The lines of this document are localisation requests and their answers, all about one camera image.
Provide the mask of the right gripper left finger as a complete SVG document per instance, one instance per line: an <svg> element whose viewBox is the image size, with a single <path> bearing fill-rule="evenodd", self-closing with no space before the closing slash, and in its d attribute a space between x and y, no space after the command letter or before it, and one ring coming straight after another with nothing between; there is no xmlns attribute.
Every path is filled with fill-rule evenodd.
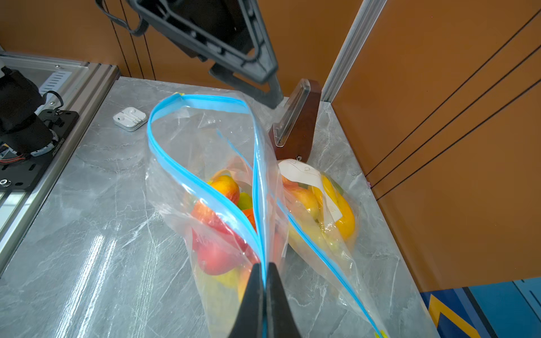
<svg viewBox="0 0 541 338"><path fill-rule="evenodd" d="M262 338L265 288L261 264L253 265L229 338Z"/></svg>

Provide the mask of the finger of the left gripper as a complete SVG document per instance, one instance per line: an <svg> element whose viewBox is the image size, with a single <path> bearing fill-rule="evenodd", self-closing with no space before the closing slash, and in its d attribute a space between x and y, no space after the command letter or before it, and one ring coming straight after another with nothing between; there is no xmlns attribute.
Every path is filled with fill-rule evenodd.
<svg viewBox="0 0 541 338"><path fill-rule="evenodd" d="M257 1L129 1L155 30L192 58L254 83L267 83L278 60Z"/></svg>
<svg viewBox="0 0 541 338"><path fill-rule="evenodd" d="M266 82L266 84L269 85L269 91L267 92L260 90L244 80L241 80L239 77L236 77L231 70L218 65L218 63L215 63L211 67L209 74L222 83L225 83L233 87L235 90L252 97L260 104L263 104L269 108L274 109L283 101L284 95L276 74L272 75Z"/></svg>

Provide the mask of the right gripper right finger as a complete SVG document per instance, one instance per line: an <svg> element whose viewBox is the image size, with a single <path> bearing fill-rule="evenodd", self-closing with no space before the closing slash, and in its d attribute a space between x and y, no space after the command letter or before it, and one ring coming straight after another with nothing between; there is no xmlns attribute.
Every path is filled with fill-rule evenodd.
<svg viewBox="0 0 541 338"><path fill-rule="evenodd" d="M275 263L269 263L266 276L266 337L301 338Z"/></svg>

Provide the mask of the clear zip-top bag blue zipper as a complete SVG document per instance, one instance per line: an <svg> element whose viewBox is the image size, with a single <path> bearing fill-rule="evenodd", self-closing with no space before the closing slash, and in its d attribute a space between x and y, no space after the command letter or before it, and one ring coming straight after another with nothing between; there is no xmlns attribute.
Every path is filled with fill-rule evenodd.
<svg viewBox="0 0 541 338"><path fill-rule="evenodd" d="M288 226L269 138L255 110L234 94L177 93L151 112L147 140L149 201L185 241L210 335L226 337L240 308L240 283L253 265L206 274L192 249L192 229L202 225L192 210L203 203L248 243L259 263L282 266ZM238 205L207 183L226 170L239 185Z"/></svg>

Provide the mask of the red yellow mango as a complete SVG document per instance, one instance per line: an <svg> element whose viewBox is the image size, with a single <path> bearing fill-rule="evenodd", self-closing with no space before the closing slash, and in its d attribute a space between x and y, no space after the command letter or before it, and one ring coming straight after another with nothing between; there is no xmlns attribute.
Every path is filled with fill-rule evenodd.
<svg viewBox="0 0 541 338"><path fill-rule="evenodd" d="M206 274L222 275L245 263L259 263L248 243L209 207L196 203L192 216L202 223L192 229L192 249L197 254L198 266Z"/></svg>

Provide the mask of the red orange mango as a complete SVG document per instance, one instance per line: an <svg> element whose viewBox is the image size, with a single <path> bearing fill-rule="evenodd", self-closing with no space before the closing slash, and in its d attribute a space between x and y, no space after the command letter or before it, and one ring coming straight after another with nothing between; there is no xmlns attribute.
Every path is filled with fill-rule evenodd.
<svg viewBox="0 0 541 338"><path fill-rule="evenodd" d="M232 201L232 203L238 205L240 200L240 188L227 170L217 173L207 183L224 197Z"/></svg>

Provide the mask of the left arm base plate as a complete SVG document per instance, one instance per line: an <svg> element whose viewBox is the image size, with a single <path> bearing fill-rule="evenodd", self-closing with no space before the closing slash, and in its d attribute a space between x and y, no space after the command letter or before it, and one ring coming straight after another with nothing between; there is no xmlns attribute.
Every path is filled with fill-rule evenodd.
<svg viewBox="0 0 541 338"><path fill-rule="evenodd" d="M75 111L44 109L32 125L7 135L1 146L1 191L31 192L76 126Z"/></svg>

